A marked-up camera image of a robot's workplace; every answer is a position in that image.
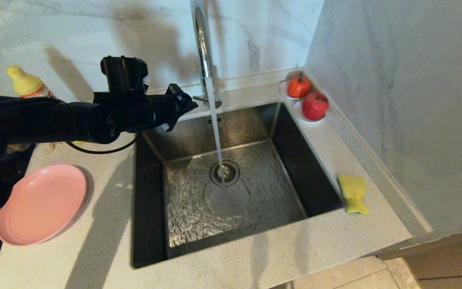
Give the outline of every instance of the small white plate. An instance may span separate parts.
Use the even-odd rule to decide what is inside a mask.
[[[279,85],[279,93],[282,94],[284,97],[286,97],[289,100],[301,100],[304,99],[305,97],[291,97],[288,95],[288,84],[290,84],[289,80],[281,82]]]
[[[305,117],[304,114],[302,113],[302,101],[298,101],[297,103],[295,103],[295,105],[293,106],[293,111],[295,112],[297,117],[299,117],[299,119],[302,120],[305,123],[318,123],[318,122],[322,121],[322,119],[324,119],[326,117],[326,116],[324,116],[320,120],[313,120],[313,119],[309,119],[309,118]]]

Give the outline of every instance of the chrome faucet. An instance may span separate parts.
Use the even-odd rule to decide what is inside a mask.
[[[204,104],[209,106],[208,88],[205,79],[207,77],[213,78],[213,91],[215,96],[215,107],[218,108],[222,105],[222,101],[218,97],[216,91],[216,84],[213,73],[213,63],[211,62],[211,46],[209,44],[209,32],[206,23],[206,12],[204,9],[203,0],[190,0],[192,6],[192,19],[193,28],[195,31],[195,39],[200,57],[200,82],[203,87],[203,95],[200,97],[193,97],[194,99],[204,101]]]

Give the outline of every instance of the red fruit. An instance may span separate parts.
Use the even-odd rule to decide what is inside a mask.
[[[326,116],[329,100],[319,92],[310,93],[302,101],[302,113],[311,120],[321,120]]]
[[[303,77],[302,73],[293,77],[288,84],[288,95],[295,98],[305,97],[309,93],[311,82],[307,77]]]

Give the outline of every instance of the dish soap bottle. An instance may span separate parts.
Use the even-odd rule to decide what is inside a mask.
[[[20,97],[46,96],[56,98],[39,77],[26,73],[20,66],[10,65],[7,67],[6,73],[13,79],[13,88]]]

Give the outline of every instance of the sink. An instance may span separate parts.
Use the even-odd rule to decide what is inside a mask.
[[[132,265],[145,267],[342,208],[283,103],[147,130],[136,142]]]

